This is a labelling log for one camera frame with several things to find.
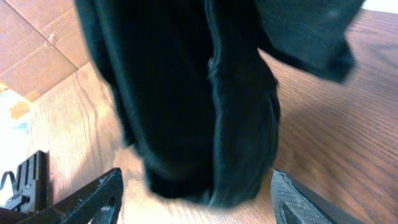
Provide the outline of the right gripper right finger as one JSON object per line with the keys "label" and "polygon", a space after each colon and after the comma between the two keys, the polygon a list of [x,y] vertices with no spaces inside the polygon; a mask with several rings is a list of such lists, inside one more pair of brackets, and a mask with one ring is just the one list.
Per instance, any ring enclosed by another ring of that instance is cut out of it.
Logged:
{"label": "right gripper right finger", "polygon": [[277,169],[273,170],[271,199],[277,224],[364,224]]}

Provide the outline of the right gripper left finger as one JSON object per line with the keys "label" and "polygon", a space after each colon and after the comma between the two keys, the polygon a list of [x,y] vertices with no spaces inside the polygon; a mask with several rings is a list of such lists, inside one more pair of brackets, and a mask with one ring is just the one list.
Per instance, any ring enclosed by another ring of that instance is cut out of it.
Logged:
{"label": "right gripper left finger", "polygon": [[122,171],[112,168],[67,198],[18,224],[117,224],[123,192]]}

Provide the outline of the black t-shirt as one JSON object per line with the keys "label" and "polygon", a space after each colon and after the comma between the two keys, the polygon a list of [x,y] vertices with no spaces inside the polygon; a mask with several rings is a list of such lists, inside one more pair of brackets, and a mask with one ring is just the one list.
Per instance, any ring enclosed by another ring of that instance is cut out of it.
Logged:
{"label": "black t-shirt", "polygon": [[277,79],[262,59],[341,83],[360,0],[76,0],[148,188],[217,208],[252,200],[279,142]]}

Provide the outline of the cardboard box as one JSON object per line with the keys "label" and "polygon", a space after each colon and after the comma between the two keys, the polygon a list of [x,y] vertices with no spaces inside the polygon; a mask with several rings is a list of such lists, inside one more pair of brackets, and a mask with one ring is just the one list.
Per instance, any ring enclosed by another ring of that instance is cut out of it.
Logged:
{"label": "cardboard box", "polygon": [[73,0],[1,0],[1,84],[34,101],[84,66]]}

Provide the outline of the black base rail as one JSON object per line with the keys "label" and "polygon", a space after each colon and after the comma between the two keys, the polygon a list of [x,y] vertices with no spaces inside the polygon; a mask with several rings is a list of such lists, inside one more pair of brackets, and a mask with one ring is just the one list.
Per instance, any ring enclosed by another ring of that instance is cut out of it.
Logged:
{"label": "black base rail", "polygon": [[2,175],[1,189],[7,178],[11,181],[12,196],[4,208],[15,212],[35,213],[47,206],[47,154],[37,151],[18,165],[16,174]]}

